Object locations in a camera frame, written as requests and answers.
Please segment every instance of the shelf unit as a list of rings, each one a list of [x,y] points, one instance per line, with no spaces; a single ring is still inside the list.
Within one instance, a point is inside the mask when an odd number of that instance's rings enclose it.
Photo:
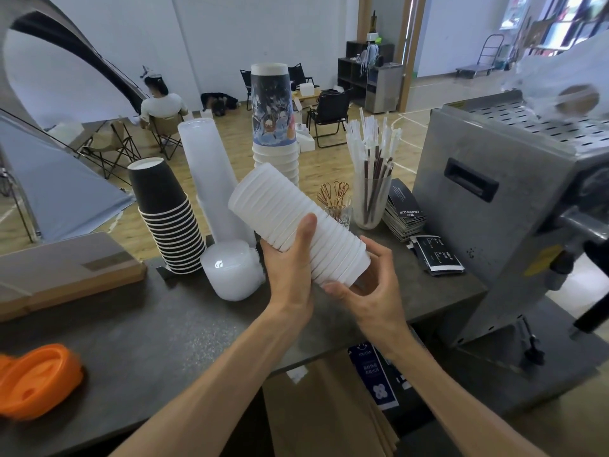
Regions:
[[[368,75],[361,74],[361,63],[351,59],[361,54],[367,43],[359,43],[357,41],[346,42],[345,58],[338,60],[337,83],[342,86],[345,91],[351,89],[351,97],[357,105],[364,106],[366,100],[366,88],[368,85]],[[383,56],[385,63],[393,61],[393,51],[395,46],[391,43],[379,45],[379,55]]]

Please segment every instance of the tent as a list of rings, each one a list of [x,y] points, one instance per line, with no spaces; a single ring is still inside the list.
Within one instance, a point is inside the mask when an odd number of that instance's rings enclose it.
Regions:
[[[107,63],[80,30],[49,0],[0,0],[0,45],[10,30],[47,41],[94,67],[140,112],[145,95]],[[91,232],[133,203],[58,148],[11,87],[0,54],[0,158],[16,180],[36,232],[53,242]]]

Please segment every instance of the machine handle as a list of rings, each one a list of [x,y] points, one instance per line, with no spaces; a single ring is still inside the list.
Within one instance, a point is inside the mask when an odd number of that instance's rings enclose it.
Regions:
[[[499,189],[497,181],[472,170],[452,157],[449,157],[448,162],[446,162],[444,176],[487,203],[491,203],[497,189]]]

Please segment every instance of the white box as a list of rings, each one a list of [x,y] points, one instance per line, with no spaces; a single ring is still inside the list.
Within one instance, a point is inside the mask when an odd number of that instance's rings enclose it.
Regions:
[[[312,83],[301,83],[300,95],[302,97],[315,96],[315,86]]]
[[[309,152],[315,150],[315,139],[310,135],[303,135],[302,133],[296,133],[296,141],[300,145],[300,152]]]

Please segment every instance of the folding chair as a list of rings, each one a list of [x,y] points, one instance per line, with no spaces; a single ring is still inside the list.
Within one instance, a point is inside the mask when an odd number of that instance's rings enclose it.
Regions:
[[[349,102],[350,97],[349,93],[326,93],[323,92],[319,96],[319,102],[317,103],[316,109],[310,109],[307,113],[306,123],[307,128],[311,129],[311,121],[315,123],[315,138],[317,140],[317,146],[320,149],[325,149],[326,147],[333,147],[335,145],[343,145],[345,142],[339,142],[337,144],[330,145],[321,145],[319,144],[319,139],[325,136],[332,136],[339,132],[340,126],[342,125],[343,130],[346,131],[345,122],[349,121]],[[317,132],[317,125],[332,125],[336,123],[336,131],[333,133],[328,133],[327,135],[319,135]]]
[[[240,70],[240,72],[247,90],[246,110],[252,110],[252,107],[250,107],[250,98],[252,96],[252,72],[250,70]]]
[[[316,88],[319,85],[316,85],[313,81],[312,76],[305,76],[305,71],[303,70],[303,64],[298,63],[294,67],[288,67],[287,73],[290,75],[290,81],[292,82],[292,91],[296,91],[296,87],[301,83],[307,83],[309,80]]]
[[[175,139],[173,135],[178,134],[178,125],[184,121],[184,118],[180,113],[177,113],[173,117],[161,118],[150,116],[150,130],[152,136],[156,139],[156,143],[161,149],[161,153],[167,160],[171,160],[174,156],[178,146],[182,145],[181,139]],[[167,146],[169,144],[175,145],[174,151],[167,153]]]
[[[110,152],[117,152],[118,155],[114,161],[104,157]],[[77,151],[78,158],[85,155],[88,158],[98,160],[99,166],[102,168],[103,177],[109,179],[113,175],[112,171],[116,167],[126,168],[119,164],[119,160],[124,155],[130,162],[134,162],[142,158],[140,151],[133,142],[133,137],[127,130],[125,123],[122,121],[110,122],[97,132]]]

